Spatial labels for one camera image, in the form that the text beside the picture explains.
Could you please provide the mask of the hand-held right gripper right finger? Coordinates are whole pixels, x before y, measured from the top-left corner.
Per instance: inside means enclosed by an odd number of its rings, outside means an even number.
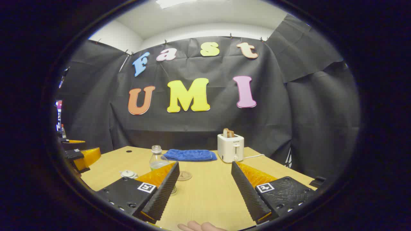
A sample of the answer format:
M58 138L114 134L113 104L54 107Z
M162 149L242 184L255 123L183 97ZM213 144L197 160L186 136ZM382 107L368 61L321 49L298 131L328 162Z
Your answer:
M238 161L232 162L231 175L258 225L292 213L315 193L292 177L275 178Z

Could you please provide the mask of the wall poster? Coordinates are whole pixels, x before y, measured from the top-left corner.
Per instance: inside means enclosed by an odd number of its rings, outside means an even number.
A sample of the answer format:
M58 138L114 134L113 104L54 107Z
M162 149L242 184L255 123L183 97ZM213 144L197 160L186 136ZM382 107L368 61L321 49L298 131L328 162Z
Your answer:
M62 131L61 114L62 114L63 101L61 99L58 99L55 103L55 106L56 106L56 112L57 112L56 130L58 132L61 132Z

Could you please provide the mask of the clear green-label water bottle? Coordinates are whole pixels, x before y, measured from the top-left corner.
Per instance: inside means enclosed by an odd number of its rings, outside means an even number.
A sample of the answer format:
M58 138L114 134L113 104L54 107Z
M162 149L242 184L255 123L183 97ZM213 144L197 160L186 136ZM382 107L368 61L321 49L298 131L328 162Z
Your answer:
M172 166L170 166L170 161L163 155L160 145L152 146L151 151L152 156L149 161L150 169L153 172L151 179L153 184L160 187Z

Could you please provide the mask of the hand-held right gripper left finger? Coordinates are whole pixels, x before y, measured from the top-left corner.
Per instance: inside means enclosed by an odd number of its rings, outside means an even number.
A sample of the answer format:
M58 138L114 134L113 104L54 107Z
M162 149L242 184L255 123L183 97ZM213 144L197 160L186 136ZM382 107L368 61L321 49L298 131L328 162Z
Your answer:
M179 174L176 161L136 179L122 177L96 195L123 213L155 224L162 217Z

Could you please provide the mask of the white toaster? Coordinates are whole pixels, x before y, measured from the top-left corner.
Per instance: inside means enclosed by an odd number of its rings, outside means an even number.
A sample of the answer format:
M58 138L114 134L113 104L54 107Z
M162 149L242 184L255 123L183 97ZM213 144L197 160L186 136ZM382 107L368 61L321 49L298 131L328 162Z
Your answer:
M233 161L242 161L244 159L245 139L242 136L235 135L232 138L226 138L223 134L217 135L217 153L225 163Z

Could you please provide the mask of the black backdrop cloth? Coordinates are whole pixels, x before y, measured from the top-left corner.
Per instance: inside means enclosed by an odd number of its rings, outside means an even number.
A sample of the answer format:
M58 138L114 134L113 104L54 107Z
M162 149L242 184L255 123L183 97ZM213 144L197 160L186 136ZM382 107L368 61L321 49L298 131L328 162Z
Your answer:
M127 56L86 41L56 98L69 138L109 152L124 146L217 149L229 128L245 146L309 177L335 177L361 125L343 58L287 15L267 42L186 38Z

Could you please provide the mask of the small black object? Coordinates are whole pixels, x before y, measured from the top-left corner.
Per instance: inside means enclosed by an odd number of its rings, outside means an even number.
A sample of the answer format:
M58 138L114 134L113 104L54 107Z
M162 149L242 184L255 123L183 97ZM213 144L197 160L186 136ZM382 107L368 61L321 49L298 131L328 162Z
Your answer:
M314 178L314 180L312 180L309 185L315 188L319 188L320 186L323 185L323 183L325 183L326 178L325 177L321 177L321 176L317 176Z

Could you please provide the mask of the blue towel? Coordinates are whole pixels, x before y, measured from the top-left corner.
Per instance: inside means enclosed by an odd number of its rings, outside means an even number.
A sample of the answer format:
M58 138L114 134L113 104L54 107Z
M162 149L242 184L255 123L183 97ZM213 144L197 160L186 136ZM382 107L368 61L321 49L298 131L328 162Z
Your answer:
M173 161L214 161L217 157L209 150L168 150L164 156Z

